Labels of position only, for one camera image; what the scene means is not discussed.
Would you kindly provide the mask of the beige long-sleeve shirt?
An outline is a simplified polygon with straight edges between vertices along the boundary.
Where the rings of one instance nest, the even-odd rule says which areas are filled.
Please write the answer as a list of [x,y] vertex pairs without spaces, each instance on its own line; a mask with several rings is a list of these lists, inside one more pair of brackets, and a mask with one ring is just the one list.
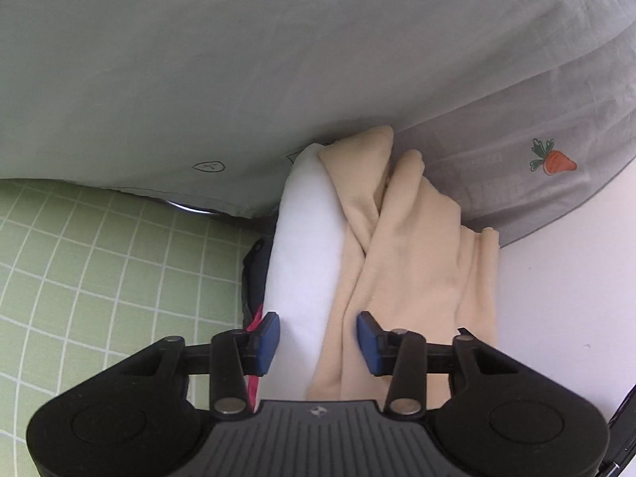
[[339,283],[311,401],[386,401],[389,378],[365,365],[356,319],[372,313],[386,331],[404,328],[447,345],[459,328],[496,342],[499,235],[461,223],[459,204],[425,176],[421,153],[391,158],[394,131],[375,127],[319,153],[346,219]]

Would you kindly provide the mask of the red knit garment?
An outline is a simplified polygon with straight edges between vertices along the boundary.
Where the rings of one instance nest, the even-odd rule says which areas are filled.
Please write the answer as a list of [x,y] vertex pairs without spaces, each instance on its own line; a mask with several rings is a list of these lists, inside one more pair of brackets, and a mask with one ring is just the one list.
[[254,337],[253,333],[259,331],[262,320],[263,306],[260,306],[258,310],[253,313],[251,322],[246,328],[246,331],[250,334],[250,339],[248,340],[248,370],[246,372],[247,392],[252,411],[256,411],[258,408],[259,381],[263,375],[263,362],[260,354],[262,339],[260,337]]

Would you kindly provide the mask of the green grid mat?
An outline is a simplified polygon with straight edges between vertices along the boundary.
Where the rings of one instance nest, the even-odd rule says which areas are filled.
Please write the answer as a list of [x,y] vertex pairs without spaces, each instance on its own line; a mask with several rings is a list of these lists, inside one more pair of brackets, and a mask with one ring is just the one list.
[[53,181],[1,184],[1,440],[43,401],[167,335],[241,318],[256,233],[204,213]]

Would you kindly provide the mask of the grey carrot-print sheet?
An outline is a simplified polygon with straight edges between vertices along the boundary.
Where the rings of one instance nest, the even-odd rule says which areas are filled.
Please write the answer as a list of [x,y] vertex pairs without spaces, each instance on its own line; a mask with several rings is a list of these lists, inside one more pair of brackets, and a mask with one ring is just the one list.
[[635,156],[635,0],[1,0],[1,174],[238,217],[388,125],[518,240]]

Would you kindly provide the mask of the white folded cloth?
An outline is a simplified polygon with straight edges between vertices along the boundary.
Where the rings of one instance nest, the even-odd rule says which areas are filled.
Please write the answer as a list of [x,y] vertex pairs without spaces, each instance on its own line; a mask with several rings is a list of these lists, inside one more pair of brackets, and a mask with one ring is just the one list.
[[294,161],[283,189],[265,283],[264,310],[280,339],[259,396],[303,401],[318,364],[339,282],[346,220],[319,144]]

